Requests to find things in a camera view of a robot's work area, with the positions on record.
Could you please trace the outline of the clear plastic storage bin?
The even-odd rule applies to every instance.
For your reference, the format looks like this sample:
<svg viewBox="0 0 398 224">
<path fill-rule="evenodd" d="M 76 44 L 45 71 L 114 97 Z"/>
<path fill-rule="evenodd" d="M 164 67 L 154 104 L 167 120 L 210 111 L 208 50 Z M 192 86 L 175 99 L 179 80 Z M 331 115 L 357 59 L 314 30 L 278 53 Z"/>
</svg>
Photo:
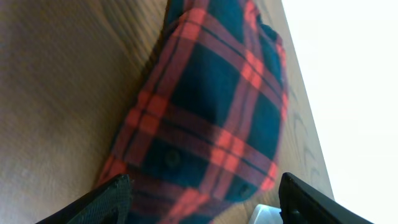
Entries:
<svg viewBox="0 0 398 224">
<path fill-rule="evenodd" d="M 255 207 L 248 224 L 283 224 L 280 212 L 281 209 L 279 208 L 258 204 Z"/>
</svg>

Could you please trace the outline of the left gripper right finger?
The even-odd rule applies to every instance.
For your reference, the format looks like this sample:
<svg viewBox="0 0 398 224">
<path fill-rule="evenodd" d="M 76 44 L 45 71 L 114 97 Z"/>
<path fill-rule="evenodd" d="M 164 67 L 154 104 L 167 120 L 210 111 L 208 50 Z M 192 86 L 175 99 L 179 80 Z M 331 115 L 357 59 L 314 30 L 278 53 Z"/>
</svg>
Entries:
<svg viewBox="0 0 398 224">
<path fill-rule="evenodd" d="M 284 224 L 370 224 L 290 172 L 279 185 L 280 215 Z"/>
</svg>

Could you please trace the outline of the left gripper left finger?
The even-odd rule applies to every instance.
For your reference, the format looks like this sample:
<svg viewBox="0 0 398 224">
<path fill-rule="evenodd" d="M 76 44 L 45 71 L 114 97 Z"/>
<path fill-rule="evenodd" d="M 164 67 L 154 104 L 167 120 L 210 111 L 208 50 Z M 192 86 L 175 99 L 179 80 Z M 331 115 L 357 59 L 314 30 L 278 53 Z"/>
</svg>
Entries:
<svg viewBox="0 0 398 224">
<path fill-rule="evenodd" d="M 129 176 L 118 174 L 37 224 L 124 224 L 131 190 Z"/>
</svg>

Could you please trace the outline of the red navy plaid shirt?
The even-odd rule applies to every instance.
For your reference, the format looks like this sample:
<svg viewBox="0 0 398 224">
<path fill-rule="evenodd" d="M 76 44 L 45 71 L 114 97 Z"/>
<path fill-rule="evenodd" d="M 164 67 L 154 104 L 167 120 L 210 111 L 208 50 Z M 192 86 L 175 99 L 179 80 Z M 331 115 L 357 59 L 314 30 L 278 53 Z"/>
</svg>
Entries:
<svg viewBox="0 0 398 224">
<path fill-rule="evenodd" d="M 253 1 L 171 1 L 159 58 L 99 178 L 133 180 L 126 222 L 211 223 L 273 188 L 285 66 Z"/>
</svg>

